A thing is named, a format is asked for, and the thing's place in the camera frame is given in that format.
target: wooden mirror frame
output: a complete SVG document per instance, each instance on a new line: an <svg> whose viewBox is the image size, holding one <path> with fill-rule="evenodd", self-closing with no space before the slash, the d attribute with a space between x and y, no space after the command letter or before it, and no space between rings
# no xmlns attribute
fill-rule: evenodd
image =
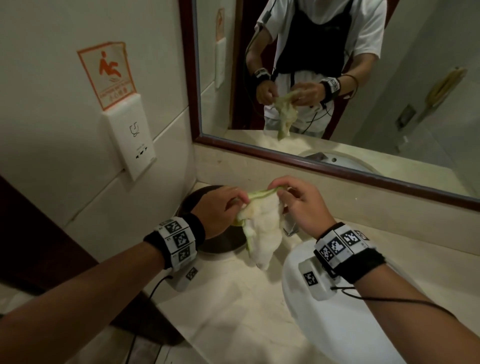
<svg viewBox="0 0 480 364"><path fill-rule="evenodd" d="M183 56L185 59L185 73L187 80L187 95L190 106L190 127L192 131L192 141L194 143L225 149L230 152L266 159L271 162L302 168L344 180L359 182L369 186L384 188L390 191L421 197L469 210L480 211L480 200L473 197L461 196L446 191L436 190L431 187L351 170L344 167L332 166L322 162L314 162L303 157L233 142L228 139L202 133L196 0L179 0L179 7Z"/></svg>

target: countertop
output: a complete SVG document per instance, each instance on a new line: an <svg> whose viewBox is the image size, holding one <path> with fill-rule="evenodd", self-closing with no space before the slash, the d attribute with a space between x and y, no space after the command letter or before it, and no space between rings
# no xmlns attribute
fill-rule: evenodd
<svg viewBox="0 0 480 364"><path fill-rule="evenodd" d="M317 152L350 156L363 162L382 176L470 196L455 173L446 167L307 135L292 133L289 138L281 141L277 140L276 135L276 131L227 130L224 138L296 156L305 156Z"/></svg>
<svg viewBox="0 0 480 364"><path fill-rule="evenodd" d="M480 335L480 256L348 224ZM220 260L201 256L203 268L185 292L164 284L154 300L209 363L332 363L304 337L283 298L282 263L306 239L285 236L266 272L252 266L245 250Z"/></svg>

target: mirror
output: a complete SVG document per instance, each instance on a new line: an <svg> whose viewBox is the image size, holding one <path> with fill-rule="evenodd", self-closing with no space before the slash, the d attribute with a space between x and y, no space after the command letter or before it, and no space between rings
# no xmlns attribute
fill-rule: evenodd
<svg viewBox="0 0 480 364"><path fill-rule="evenodd" d="M479 197L478 1L203 0L193 12L203 134Z"/></svg>

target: caution sign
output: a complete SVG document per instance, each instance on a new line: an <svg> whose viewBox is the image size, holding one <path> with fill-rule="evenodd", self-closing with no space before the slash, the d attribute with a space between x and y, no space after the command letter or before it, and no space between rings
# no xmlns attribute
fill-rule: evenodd
<svg viewBox="0 0 480 364"><path fill-rule="evenodd" d="M123 42L108 42L77 51L103 110L136 93Z"/></svg>

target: man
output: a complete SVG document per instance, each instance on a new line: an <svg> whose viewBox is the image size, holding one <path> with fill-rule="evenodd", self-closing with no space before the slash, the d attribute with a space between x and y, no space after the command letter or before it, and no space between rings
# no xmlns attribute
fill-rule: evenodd
<svg viewBox="0 0 480 364"><path fill-rule="evenodd" d="M257 100L265 105L264 129L280 128L275 98L298 90L291 102L299 114L290 131L321 137L333 100L364 85L380 58L386 9L386 0L269 0L246 55ZM277 38L270 75L261 53ZM342 75L350 56L353 64Z"/></svg>
<svg viewBox="0 0 480 364"><path fill-rule="evenodd" d="M317 188L293 177L274 180L290 214L321 241L339 225ZM181 225L193 237L190 248L221 234L233 222L247 194L222 187L205 194L183 219L168 220L144 241L55 287L0 321L0 363L61 364L87 344L161 270L178 264L169 234ZM431 301L396 274L375 249L354 254L335 267L361 296ZM478 363L480 339L438 307L367 301L373 316L407 363Z"/></svg>

